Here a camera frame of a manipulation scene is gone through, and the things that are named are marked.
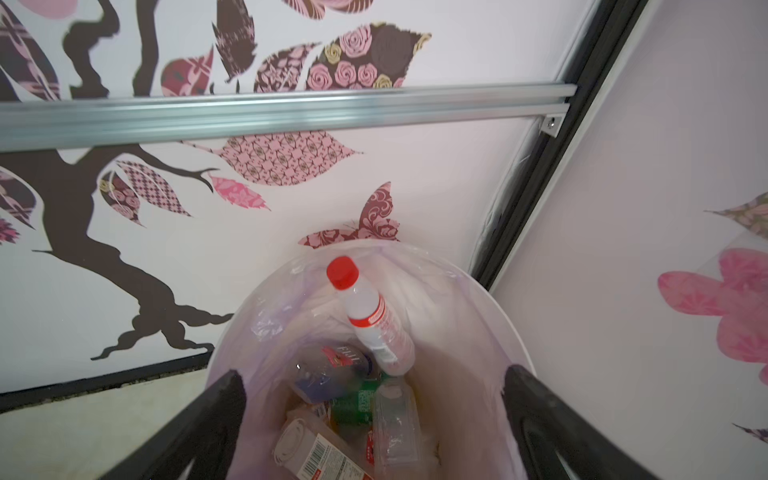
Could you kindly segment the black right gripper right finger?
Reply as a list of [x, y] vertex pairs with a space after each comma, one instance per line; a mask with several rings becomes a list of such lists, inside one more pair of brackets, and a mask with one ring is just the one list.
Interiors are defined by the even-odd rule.
[[503, 402], [530, 479], [653, 479], [521, 365], [507, 368]]

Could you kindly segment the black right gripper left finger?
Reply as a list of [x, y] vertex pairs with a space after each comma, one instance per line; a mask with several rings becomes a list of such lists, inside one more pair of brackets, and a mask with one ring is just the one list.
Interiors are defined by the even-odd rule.
[[224, 479], [246, 408], [242, 377], [230, 370], [104, 479]]

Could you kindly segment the clear bottle green white label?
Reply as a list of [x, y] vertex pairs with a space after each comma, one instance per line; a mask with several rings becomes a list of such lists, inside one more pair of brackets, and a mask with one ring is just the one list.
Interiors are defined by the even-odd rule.
[[347, 445], [313, 415], [288, 419], [273, 449], [277, 466], [303, 480], [373, 479]]

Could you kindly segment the clear bottle pink blue label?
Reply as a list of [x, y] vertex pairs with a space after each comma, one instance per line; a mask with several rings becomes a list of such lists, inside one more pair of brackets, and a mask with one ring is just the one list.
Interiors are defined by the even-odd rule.
[[358, 391], [379, 373], [374, 359], [351, 344], [309, 344], [288, 362], [285, 380], [306, 403], [318, 404]]

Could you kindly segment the green Sprite bottle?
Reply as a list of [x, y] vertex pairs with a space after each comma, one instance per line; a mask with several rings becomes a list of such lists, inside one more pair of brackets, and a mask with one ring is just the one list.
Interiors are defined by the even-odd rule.
[[380, 380], [366, 380], [361, 387], [331, 401], [331, 418], [338, 425], [370, 426], [373, 422], [373, 399]]

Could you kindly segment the clear bottle red label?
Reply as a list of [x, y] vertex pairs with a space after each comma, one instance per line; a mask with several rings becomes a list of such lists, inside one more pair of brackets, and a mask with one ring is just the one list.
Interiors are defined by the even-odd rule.
[[373, 433], [373, 428], [370, 428], [367, 431], [367, 433], [365, 434], [364, 440], [365, 440], [364, 446], [365, 446], [365, 458], [366, 458], [366, 461], [370, 465], [374, 465], [375, 464], [375, 446], [374, 446], [374, 444], [375, 444], [375, 435]]

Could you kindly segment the white bottle red cap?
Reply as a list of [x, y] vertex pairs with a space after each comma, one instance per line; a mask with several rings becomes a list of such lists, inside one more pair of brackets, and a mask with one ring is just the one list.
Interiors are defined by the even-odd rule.
[[396, 311], [348, 256], [333, 259], [326, 276], [344, 306], [358, 340], [390, 377], [405, 376], [414, 366], [416, 349]]

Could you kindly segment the white bin purple bag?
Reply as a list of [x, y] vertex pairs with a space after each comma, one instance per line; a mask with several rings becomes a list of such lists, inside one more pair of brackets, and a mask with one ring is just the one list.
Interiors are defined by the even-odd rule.
[[284, 479], [272, 458], [286, 417], [284, 365], [303, 346], [354, 333], [326, 269], [349, 256], [384, 296], [416, 346], [407, 380], [422, 424], [438, 442], [441, 479], [523, 479], [526, 471], [502, 400], [512, 365], [530, 365], [512, 322], [459, 267], [398, 242], [356, 240], [308, 250], [245, 299], [216, 347], [208, 378], [240, 374], [246, 407], [232, 479]]

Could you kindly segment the aluminium rail back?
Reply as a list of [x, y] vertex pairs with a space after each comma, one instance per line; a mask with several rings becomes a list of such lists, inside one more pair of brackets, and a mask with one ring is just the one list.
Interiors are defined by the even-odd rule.
[[574, 84], [4, 102], [4, 152], [531, 116], [569, 110]]

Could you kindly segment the black right corner post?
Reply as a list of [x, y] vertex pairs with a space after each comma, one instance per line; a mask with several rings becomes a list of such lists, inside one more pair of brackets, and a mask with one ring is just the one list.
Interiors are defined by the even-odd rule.
[[540, 203], [566, 150], [623, 50], [645, 1], [599, 1], [575, 52], [565, 64], [563, 80], [576, 86], [561, 117], [534, 123], [522, 147], [522, 157], [493, 208], [489, 228], [480, 243], [470, 274], [486, 290], [500, 277], [523, 229]]

